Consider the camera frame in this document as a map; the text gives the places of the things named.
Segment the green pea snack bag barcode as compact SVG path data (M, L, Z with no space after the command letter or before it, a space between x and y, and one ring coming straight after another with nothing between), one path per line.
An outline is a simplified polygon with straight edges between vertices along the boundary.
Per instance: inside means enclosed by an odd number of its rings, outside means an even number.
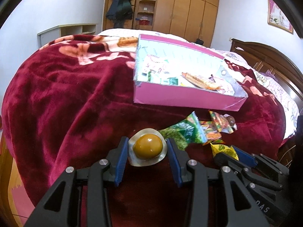
M170 77L169 78L169 85L178 86L179 85L178 78L177 77Z

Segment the framed wedding photo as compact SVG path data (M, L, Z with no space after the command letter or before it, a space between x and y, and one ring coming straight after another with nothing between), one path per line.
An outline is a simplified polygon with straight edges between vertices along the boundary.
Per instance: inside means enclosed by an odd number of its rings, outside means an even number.
M293 26L273 0L268 0L268 24L293 34Z

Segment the brown chocolate ball candy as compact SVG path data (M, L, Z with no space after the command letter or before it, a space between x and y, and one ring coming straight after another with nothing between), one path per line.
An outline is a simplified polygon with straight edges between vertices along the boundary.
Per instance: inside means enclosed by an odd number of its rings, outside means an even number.
M236 121L234 119L234 117L232 117L231 115L224 115L224 117L227 119L229 125L231 126L231 128L233 130L237 130L237 125L236 125Z

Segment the wooden wardrobe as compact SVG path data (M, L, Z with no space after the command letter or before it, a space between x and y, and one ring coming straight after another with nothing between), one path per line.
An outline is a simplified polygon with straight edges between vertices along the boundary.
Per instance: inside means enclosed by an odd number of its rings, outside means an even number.
M105 0L108 12L112 0ZM133 19L124 29L157 31L176 35L189 42L197 38L210 47L217 19L219 0L132 0ZM139 26L139 18L147 16L149 26Z

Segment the orange rice cracker packet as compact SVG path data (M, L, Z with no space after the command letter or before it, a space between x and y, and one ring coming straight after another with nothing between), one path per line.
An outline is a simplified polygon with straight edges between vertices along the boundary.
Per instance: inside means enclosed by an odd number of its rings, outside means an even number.
M199 78L191 75L190 73L184 73L184 72L182 72L182 77L185 78L191 84L201 89L214 90L214 91L221 89L221 86L219 84L211 81L210 79Z

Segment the pink checked bed sheet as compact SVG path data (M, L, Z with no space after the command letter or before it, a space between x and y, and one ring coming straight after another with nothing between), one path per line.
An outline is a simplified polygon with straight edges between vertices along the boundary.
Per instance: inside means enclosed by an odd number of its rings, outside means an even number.
M117 36L117 37L138 37L140 34L153 35L153 36L161 36L165 38L170 38L174 40L180 40L182 42L186 42L184 38L179 36L175 36L172 34L165 34L161 32L148 31L148 30L135 30L135 29L107 29L99 33L102 36ZM260 73L250 67L246 60L242 56L237 53L233 53L230 51L224 50L216 50L214 48L210 49L220 55L223 55L225 59L229 60L231 63L235 63L238 66L242 66L246 69L253 71L253 76L256 77L256 80L263 87L268 89L274 96L275 99L278 100L284 110L284 114L286 117L286 130L284 134L284 138L289 138L294 135L297 128L297 118L299 116L299 108L295 101L291 98L291 96L283 89L283 87L277 82L275 77L266 76L264 73Z

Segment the colourful gummy candy packet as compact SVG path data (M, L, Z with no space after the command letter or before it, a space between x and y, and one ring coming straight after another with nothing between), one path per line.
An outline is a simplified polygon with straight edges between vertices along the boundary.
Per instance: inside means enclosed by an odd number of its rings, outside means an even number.
M231 128L231 126L229 125L229 123L228 123L227 119L224 117L224 115L221 115L214 111L209 111L209 114L219 132L232 134L235 131Z

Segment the green pea snack bag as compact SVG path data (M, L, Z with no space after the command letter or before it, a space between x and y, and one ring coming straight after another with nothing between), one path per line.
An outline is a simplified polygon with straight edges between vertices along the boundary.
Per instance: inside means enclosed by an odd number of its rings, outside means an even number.
M185 150L192 143L205 144L208 141L195 112L159 132L165 139L173 138L179 150Z

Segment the red pot on shelf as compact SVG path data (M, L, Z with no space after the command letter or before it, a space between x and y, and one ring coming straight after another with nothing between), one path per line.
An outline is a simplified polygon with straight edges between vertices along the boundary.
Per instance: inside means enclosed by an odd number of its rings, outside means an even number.
M149 26L151 20L147 16L139 18L139 26Z

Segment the red floral plush blanket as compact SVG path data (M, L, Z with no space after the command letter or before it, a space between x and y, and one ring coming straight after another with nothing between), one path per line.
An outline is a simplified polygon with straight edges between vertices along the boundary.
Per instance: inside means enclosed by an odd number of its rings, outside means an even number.
M284 139L281 103L253 71L225 60L248 94L239 111L145 105L134 102L139 37L71 35L32 54L17 70L2 105L3 133L28 197L34 205L69 166L88 168L115 149L123 136L158 132L195 112L234 117L237 130L225 144L272 159ZM207 165L209 144L189 144L188 154Z

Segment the pink cardboard box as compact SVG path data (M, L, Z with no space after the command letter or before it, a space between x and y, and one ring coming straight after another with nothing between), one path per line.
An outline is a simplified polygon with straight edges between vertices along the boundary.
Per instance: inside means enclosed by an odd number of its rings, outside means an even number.
M239 111L247 98L221 54L180 40L140 34L135 103Z

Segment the dark hanging jackets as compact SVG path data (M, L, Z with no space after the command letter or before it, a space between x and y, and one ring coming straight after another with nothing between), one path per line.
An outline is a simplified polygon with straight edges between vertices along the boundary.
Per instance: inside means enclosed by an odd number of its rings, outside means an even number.
M127 20L133 19L132 0L112 0L106 18L113 22L114 28L124 28Z

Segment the white low shelf unit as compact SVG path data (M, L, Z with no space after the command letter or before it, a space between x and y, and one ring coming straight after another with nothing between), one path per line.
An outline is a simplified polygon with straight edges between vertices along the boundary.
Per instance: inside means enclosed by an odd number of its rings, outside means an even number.
M63 36L74 34L95 34L96 26L96 24L67 24L49 28L37 34L38 47L40 48Z

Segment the yellow egg jelly cup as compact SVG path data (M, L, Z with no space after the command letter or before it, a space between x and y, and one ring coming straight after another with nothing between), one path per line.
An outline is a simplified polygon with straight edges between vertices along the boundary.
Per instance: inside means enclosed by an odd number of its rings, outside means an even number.
M132 166L155 165L162 161L166 154L167 143L155 129L142 129L128 141L128 161Z

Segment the dark wooden headboard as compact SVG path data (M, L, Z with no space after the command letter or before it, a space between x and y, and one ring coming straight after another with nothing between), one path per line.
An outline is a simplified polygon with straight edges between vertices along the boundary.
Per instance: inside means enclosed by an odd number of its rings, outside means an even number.
M231 41L232 52L241 55L256 71L270 71L302 111L302 73L287 56L262 43L243 42L235 38Z

